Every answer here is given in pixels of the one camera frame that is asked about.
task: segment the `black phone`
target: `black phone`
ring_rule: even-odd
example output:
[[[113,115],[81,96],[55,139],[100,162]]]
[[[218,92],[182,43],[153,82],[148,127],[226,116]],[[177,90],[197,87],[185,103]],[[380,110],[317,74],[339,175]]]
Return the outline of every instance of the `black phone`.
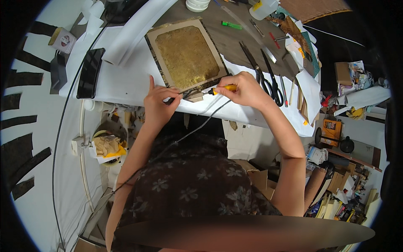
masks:
[[[77,99],[94,99],[98,75],[101,68],[105,48],[89,50],[84,58],[80,80],[78,82]]]

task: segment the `hand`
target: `hand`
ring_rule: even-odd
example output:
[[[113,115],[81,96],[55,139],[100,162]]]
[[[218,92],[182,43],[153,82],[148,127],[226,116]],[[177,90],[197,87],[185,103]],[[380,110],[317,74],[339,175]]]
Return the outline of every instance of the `hand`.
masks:
[[[182,95],[178,93],[178,89],[161,86],[155,87],[154,78],[150,75],[150,90],[148,91],[148,95],[144,98],[144,126],[147,125],[146,127],[160,132],[162,127],[169,122],[169,119],[171,119],[181,102]],[[170,105],[166,105],[163,102],[163,100],[168,97],[175,98]]]
[[[223,86],[234,84],[237,86],[235,92],[229,91]],[[231,101],[244,105],[251,106],[261,110],[270,101],[271,97],[265,93],[260,87],[255,77],[248,72],[242,71],[234,76],[223,77],[217,85],[215,91],[228,97]]]

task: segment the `scissors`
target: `scissors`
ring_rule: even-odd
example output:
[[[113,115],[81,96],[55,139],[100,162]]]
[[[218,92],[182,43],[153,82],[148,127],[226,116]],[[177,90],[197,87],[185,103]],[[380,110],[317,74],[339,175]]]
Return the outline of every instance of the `scissors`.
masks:
[[[262,70],[260,69],[259,65],[256,63],[256,60],[253,58],[252,54],[250,53],[249,49],[246,47],[245,43],[242,41],[239,42],[241,45],[241,48],[243,52],[245,53],[246,57],[248,58],[249,62],[251,63],[253,69],[256,72],[256,81],[261,85],[263,90],[266,92],[266,94],[270,95],[271,98],[274,100],[274,102],[277,104],[277,106],[281,107],[284,103],[283,100],[283,94],[281,93],[280,89],[278,88],[278,84],[276,82],[276,79],[274,78],[273,70],[269,64],[269,61],[267,60],[266,55],[264,54],[263,50],[260,49],[263,55],[264,62],[266,63],[267,69],[269,70],[270,77],[272,78],[272,84],[268,82],[263,75]]]

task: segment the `person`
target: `person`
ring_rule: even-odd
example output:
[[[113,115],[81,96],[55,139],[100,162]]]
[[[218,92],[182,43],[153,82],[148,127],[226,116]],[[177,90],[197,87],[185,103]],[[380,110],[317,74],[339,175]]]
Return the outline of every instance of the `person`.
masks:
[[[234,84],[235,92],[223,86]],[[106,225],[108,251],[158,251],[114,237],[117,227],[152,219],[210,215],[303,216],[305,152],[292,125],[273,99],[247,72],[223,77],[215,89],[234,103],[263,115],[280,147],[282,168],[276,190],[267,200],[251,185],[247,172],[228,159],[221,119],[211,120],[177,145],[165,149],[207,117],[191,115],[188,129],[175,112],[182,95],[154,86],[144,98],[145,122],[118,175],[116,187],[140,171],[116,193]],[[170,105],[163,100],[174,98]]]

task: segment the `desk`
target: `desk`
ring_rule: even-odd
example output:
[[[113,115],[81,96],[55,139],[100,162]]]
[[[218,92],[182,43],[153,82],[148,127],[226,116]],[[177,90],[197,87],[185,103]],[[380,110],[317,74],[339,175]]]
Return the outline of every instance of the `desk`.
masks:
[[[248,12],[248,8],[244,4],[240,4],[240,6],[227,4],[227,7],[231,9],[235,14],[237,14],[240,18],[245,20],[245,22],[251,18]],[[238,44],[240,37],[247,44],[258,64],[262,66],[263,70],[265,70],[266,65],[263,61],[263,58],[260,56],[261,52],[257,42],[255,42],[253,38],[249,36],[244,30],[239,31],[222,26],[220,24],[221,20],[231,21],[231,17],[228,16],[224,11],[219,9],[214,2],[211,2],[207,10],[205,10],[204,12],[193,13],[186,9],[184,1],[178,1],[157,21],[154,26],[158,26],[166,22],[187,19],[189,17],[194,17],[198,15],[203,17],[202,21],[209,31],[213,41],[217,45],[219,52],[222,54],[224,63],[230,73],[235,75],[240,71],[248,71],[251,74],[255,75],[254,70],[250,69],[251,66],[249,65],[246,56],[244,55],[241,47]],[[266,20],[257,21],[256,23],[265,34],[270,31],[274,34],[275,37],[280,37],[284,35],[284,33],[280,29]],[[108,49],[109,45],[119,33],[120,29],[121,27],[106,28],[93,48]],[[73,81],[76,71],[95,37],[96,35],[84,34],[78,39],[77,43],[75,44],[66,65],[68,83],[59,91],[59,94],[61,96],[67,97],[71,82]],[[290,74],[287,73],[287,71],[283,67],[283,62],[281,60],[282,56],[286,53],[284,41],[282,44],[280,44],[280,50],[275,47],[275,44],[271,40],[269,35],[267,35],[263,41],[273,52],[274,56],[278,59],[278,63],[276,65],[272,64],[274,73],[281,73],[284,76],[289,76]],[[143,106],[143,99],[148,93],[149,74],[154,76],[156,85],[164,85],[157,66],[152,58],[148,45],[145,39],[142,39],[124,67],[116,67],[106,63],[102,64],[100,75],[98,77],[96,96],[94,100]],[[265,77],[266,79],[270,80],[270,75],[268,73],[265,73]],[[276,75],[275,77],[277,82],[280,83],[279,76]],[[291,81],[287,78],[283,79],[286,93],[289,96],[291,92]],[[73,89],[71,98],[75,98],[76,96],[77,82],[78,80],[76,80],[75,88]],[[297,92],[298,89],[296,87],[294,90],[294,94],[297,94]],[[285,108],[283,106],[281,107],[281,110],[289,119],[289,121],[297,131],[298,135],[302,137],[310,137],[313,135],[315,127],[311,127],[310,125],[303,125],[304,119],[297,110],[296,97],[297,96],[294,95],[291,106],[289,106],[288,108]],[[214,110],[224,104],[227,100],[228,99],[226,97],[220,95],[204,96],[204,101],[196,103],[182,100],[177,111],[209,116]],[[268,127],[260,112],[253,108],[241,106],[232,102],[224,106],[214,115],[214,117],[256,125],[260,127]]]

